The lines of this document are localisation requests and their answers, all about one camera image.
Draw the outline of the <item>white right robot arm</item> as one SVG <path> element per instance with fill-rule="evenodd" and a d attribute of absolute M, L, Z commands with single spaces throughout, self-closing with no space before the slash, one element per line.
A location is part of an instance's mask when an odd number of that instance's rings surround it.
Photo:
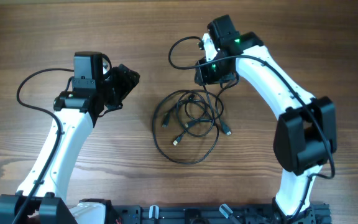
<path fill-rule="evenodd" d="M 336 112 L 327 97 L 315 98 L 296 84 L 274 61 L 253 32 L 240 34 L 224 15 L 207 26 L 200 43 L 205 57 L 196 63 L 195 83 L 223 84 L 236 75 L 247 80 L 277 119 L 273 151 L 283 168 L 273 205 L 283 222 L 306 217 L 315 178 L 328 163 L 335 175 Z"/>

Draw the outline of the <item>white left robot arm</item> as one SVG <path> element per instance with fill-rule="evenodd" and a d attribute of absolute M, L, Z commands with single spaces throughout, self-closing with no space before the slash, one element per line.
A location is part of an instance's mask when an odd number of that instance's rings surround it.
<path fill-rule="evenodd" d="M 122 223 L 110 200 L 86 198 L 66 205 L 79 152 L 97 119 L 122 109 L 140 75 L 111 65 L 101 52 L 76 52 L 66 88 L 55 98 L 52 124 L 40 154 L 13 195 L 0 196 L 0 223 Z"/>

